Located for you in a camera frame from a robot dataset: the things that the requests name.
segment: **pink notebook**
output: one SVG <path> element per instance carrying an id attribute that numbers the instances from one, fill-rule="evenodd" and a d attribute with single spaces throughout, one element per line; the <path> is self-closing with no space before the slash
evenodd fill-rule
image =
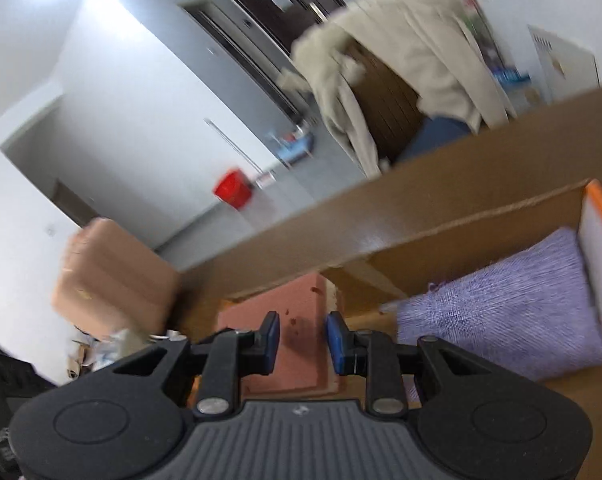
<path id="1" fill-rule="evenodd" d="M 324 335 L 325 317 L 337 309 L 337 289 L 320 274 L 308 274 L 226 308 L 217 330 L 257 330 L 274 310 L 281 318 L 281 338 L 274 372 L 241 381 L 244 396 L 321 396 L 339 391 Z"/>

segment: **beige jacket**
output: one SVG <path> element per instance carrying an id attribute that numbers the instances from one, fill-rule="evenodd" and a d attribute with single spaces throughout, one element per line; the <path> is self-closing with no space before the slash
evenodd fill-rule
<path id="1" fill-rule="evenodd" d="M 372 178 L 380 174 L 377 149 L 349 85 L 361 71 L 342 54 L 350 38 L 414 88 L 425 115 L 465 121 L 474 133 L 482 120 L 491 128 L 508 121 L 507 97 L 463 17 L 460 0 L 356 0 L 293 45 L 292 61 L 305 82 L 287 75 L 281 83 L 309 86 L 332 135 Z"/>

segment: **purple cloth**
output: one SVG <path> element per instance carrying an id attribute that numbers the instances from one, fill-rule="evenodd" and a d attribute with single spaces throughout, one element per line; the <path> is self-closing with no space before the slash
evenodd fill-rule
<path id="1" fill-rule="evenodd" d="M 602 364 L 602 333 L 576 233 L 397 302 L 398 341 L 437 335 L 532 380 Z"/>

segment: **tile floor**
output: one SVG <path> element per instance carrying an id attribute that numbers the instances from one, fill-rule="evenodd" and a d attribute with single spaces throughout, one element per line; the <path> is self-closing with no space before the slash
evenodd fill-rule
<path id="1" fill-rule="evenodd" d="M 178 270 L 188 269 L 365 180 L 322 123 L 313 131 L 316 140 L 311 158 L 290 170 L 277 170 L 277 181 L 257 189 L 241 211 L 219 203 L 158 253 Z"/>

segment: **red trash can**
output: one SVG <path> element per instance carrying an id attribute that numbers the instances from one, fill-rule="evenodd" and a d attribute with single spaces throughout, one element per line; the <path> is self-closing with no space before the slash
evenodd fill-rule
<path id="1" fill-rule="evenodd" d="M 252 188 L 250 181 L 241 170 L 232 170 L 219 181 L 214 193 L 235 209 L 240 209 L 252 197 Z"/>

